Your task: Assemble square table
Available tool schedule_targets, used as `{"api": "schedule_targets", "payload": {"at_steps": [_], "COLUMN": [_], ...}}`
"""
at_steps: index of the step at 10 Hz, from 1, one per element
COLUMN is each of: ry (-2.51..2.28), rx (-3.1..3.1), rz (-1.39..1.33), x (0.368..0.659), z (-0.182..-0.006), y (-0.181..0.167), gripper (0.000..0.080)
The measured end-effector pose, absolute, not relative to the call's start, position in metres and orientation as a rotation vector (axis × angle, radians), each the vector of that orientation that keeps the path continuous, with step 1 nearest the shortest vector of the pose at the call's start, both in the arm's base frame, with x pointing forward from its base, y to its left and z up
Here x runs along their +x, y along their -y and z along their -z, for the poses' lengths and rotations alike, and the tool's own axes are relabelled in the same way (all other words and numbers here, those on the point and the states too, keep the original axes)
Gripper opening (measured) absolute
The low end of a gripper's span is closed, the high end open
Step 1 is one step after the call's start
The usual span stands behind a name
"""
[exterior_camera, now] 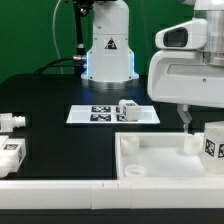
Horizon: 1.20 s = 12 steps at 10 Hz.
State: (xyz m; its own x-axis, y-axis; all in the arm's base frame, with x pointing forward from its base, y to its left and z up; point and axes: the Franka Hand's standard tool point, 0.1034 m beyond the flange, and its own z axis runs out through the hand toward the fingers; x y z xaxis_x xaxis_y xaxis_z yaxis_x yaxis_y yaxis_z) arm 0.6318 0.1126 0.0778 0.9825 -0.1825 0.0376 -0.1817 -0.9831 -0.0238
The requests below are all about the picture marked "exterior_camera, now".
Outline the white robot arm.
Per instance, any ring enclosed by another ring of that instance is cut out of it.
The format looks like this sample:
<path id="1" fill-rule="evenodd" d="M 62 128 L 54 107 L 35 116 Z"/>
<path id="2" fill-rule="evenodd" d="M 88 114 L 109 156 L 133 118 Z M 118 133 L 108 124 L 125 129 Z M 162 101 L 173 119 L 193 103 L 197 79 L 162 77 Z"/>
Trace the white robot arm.
<path id="1" fill-rule="evenodd" d="M 224 0 L 180 0 L 194 7 L 190 21 L 155 36 L 147 91 L 175 103 L 188 124 L 190 105 L 224 108 Z M 122 88 L 138 79 L 128 45 L 129 9 L 123 0 L 93 3 L 93 44 L 82 79 L 99 88 Z"/>

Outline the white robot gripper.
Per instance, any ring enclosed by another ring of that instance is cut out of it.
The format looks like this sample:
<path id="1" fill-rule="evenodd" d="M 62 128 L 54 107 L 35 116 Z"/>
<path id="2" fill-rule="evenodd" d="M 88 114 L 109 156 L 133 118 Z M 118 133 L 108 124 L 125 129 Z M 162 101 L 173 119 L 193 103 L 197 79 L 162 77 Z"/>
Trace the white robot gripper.
<path id="1" fill-rule="evenodd" d="M 147 90 L 153 101 L 178 104 L 187 134 L 189 105 L 224 108 L 224 68 L 204 64 L 197 51 L 161 50 L 151 59 Z"/>

